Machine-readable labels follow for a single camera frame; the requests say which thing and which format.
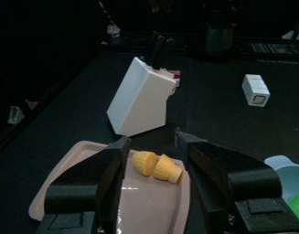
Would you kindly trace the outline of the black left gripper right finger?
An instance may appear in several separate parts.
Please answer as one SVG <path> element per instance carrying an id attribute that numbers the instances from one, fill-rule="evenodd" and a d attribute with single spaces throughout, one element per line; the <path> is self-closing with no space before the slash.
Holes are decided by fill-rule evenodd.
<path id="1" fill-rule="evenodd" d="M 271 166 L 183 131 L 175 132 L 175 146 L 197 193 L 205 234 L 299 232 Z"/>

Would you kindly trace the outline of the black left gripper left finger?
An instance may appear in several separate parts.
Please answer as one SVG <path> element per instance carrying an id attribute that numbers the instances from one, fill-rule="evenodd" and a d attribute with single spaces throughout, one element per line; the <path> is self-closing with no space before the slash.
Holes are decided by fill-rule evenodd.
<path id="1" fill-rule="evenodd" d="M 121 137 L 49 182 L 36 234 L 116 234 L 129 142 Z"/>

